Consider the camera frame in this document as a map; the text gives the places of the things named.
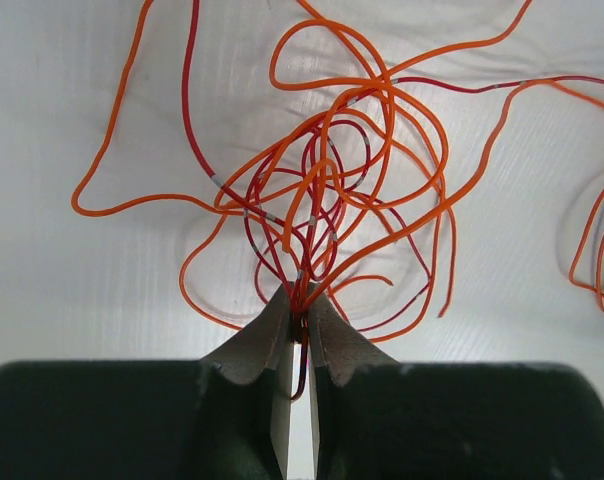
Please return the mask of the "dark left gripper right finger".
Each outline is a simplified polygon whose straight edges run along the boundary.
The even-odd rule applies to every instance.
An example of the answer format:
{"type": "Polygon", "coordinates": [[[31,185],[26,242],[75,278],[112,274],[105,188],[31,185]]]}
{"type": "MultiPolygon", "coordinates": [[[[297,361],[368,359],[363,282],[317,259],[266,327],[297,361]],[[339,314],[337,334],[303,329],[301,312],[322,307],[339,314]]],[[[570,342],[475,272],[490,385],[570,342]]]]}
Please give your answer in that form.
{"type": "Polygon", "coordinates": [[[604,479],[604,406],[576,369],[399,362],[311,293],[317,478],[604,479]]]}

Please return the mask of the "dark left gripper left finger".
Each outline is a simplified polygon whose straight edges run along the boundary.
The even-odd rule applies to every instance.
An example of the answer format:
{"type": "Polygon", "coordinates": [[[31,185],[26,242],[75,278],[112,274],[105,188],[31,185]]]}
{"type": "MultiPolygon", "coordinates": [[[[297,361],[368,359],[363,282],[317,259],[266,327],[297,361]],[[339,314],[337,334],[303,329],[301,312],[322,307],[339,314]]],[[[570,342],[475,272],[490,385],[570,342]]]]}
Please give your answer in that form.
{"type": "Polygon", "coordinates": [[[289,297],[197,360],[0,366],[0,479],[283,479],[289,297]]]}

